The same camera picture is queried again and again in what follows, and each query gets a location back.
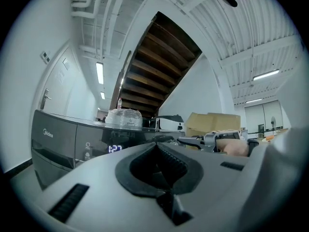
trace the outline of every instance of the cardboard box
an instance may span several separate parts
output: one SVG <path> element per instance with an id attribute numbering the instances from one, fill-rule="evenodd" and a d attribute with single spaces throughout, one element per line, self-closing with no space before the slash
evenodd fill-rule
<path id="1" fill-rule="evenodd" d="M 186 136 L 205 135 L 211 131 L 240 130 L 240 116 L 231 114 L 192 113 L 185 123 Z"/>

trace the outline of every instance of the wooden staircase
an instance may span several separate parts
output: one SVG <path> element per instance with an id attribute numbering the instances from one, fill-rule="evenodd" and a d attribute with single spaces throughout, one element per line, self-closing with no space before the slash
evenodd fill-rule
<path id="1" fill-rule="evenodd" d="M 155 116 L 200 54 L 180 27 L 158 13 L 125 74 L 118 96 L 122 107 L 139 110 L 143 117 Z"/>

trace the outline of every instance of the fluorescent light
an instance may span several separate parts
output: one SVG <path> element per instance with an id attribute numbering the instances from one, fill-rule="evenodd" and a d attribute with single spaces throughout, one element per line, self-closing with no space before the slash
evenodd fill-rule
<path id="1" fill-rule="evenodd" d="M 251 102 L 258 102 L 261 101 L 262 99 L 257 99 L 257 100 L 253 100 L 253 101 L 246 101 L 246 103 L 251 103 Z"/>
<path id="2" fill-rule="evenodd" d="M 274 70 L 274 71 L 271 71 L 271 72 L 267 72 L 265 74 L 262 74 L 262 75 L 257 75 L 253 78 L 253 80 L 259 80 L 261 78 L 264 78 L 264 77 L 268 77 L 270 75 L 275 75 L 275 74 L 278 74 L 280 70 Z"/>
<path id="3" fill-rule="evenodd" d="M 96 63 L 96 66 L 97 66 L 97 74 L 98 74 L 98 83 L 104 84 L 104 81 L 103 81 L 103 64 Z"/>

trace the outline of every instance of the door handle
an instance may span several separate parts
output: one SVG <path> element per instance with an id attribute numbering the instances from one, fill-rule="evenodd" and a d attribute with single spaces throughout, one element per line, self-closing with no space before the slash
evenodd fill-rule
<path id="1" fill-rule="evenodd" d="M 44 92 L 43 99 L 42 99 L 42 102 L 41 102 L 41 110 L 43 110 L 44 107 L 45 107 L 46 99 L 49 99 L 49 100 L 52 99 L 52 98 L 50 98 L 50 97 L 47 96 L 48 92 L 49 92 L 48 89 L 46 89 L 45 92 Z"/>

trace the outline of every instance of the midea logo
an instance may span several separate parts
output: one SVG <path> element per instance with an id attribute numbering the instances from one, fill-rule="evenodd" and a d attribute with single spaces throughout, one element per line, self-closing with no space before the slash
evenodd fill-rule
<path id="1" fill-rule="evenodd" d="M 43 134 L 49 137 L 53 137 L 53 135 L 49 133 L 46 129 L 43 130 Z"/>

